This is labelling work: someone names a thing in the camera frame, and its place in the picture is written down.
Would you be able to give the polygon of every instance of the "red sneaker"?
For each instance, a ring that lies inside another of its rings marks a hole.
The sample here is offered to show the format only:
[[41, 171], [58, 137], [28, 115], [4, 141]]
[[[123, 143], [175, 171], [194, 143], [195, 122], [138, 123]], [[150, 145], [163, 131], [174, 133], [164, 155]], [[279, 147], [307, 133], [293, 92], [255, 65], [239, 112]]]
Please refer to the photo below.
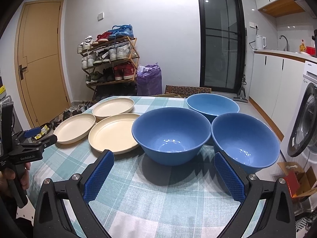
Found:
[[123, 80], [123, 71], [119, 65], [114, 67], [114, 72], [115, 72], [115, 80], [117, 81]]
[[111, 32], [105, 32], [104, 34], [101, 34], [101, 35], [98, 35], [97, 36], [97, 40], [94, 41], [91, 46], [95, 47], [99, 44], [102, 44], [102, 43], [105, 43], [105, 42], [108, 42], [108, 39], [107, 37], [111, 35]]
[[134, 76], [134, 66], [132, 63], [127, 63], [125, 65], [121, 66], [121, 69], [123, 69], [123, 79], [130, 80]]

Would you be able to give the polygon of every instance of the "plate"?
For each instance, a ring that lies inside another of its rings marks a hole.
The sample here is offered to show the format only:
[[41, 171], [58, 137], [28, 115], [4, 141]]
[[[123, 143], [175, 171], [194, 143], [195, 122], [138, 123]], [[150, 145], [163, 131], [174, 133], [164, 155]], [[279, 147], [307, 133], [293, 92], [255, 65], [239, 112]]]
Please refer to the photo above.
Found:
[[103, 119], [91, 129], [89, 144], [99, 152], [109, 149], [114, 154], [135, 149], [138, 143], [132, 136], [132, 125], [139, 116], [135, 113], [122, 113]]
[[89, 134], [95, 122], [96, 117], [91, 113], [81, 113], [66, 119], [54, 131], [57, 142], [71, 144], [81, 140]]
[[100, 103], [93, 109], [93, 115], [104, 119], [120, 113], [129, 113], [134, 106], [130, 98], [114, 98]]

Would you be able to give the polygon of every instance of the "hand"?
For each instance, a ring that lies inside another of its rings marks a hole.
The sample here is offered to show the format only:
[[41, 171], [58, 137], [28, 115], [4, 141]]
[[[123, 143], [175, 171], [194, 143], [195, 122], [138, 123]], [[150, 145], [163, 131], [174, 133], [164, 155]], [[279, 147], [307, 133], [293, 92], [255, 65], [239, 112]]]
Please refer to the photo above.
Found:
[[[30, 176], [29, 176], [29, 170], [31, 168], [31, 163], [25, 164], [25, 172], [22, 176], [20, 182], [22, 185], [23, 190], [27, 190], [30, 186]], [[12, 194], [10, 192], [10, 189], [8, 187], [7, 180], [13, 180], [15, 178], [15, 172], [12, 169], [6, 168], [4, 171], [0, 173], [0, 192], [12, 197]]]

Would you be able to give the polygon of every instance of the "brand logo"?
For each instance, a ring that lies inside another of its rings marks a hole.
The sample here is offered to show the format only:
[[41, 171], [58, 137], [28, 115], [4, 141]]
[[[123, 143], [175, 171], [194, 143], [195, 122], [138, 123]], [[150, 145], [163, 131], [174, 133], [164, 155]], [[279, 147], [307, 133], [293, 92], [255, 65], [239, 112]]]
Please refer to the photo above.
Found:
[[33, 155], [33, 156], [21, 157], [20, 160], [26, 160], [26, 159], [31, 159], [31, 158], [35, 158], [35, 155]]

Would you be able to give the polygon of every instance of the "soap bottle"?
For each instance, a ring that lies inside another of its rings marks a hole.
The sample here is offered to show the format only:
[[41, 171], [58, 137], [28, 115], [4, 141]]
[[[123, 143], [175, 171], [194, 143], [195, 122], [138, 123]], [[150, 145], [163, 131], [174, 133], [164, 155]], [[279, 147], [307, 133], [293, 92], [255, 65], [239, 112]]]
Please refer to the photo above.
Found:
[[299, 52], [305, 52], [306, 53], [306, 47], [304, 44], [304, 40], [302, 40], [302, 44], [299, 46]]

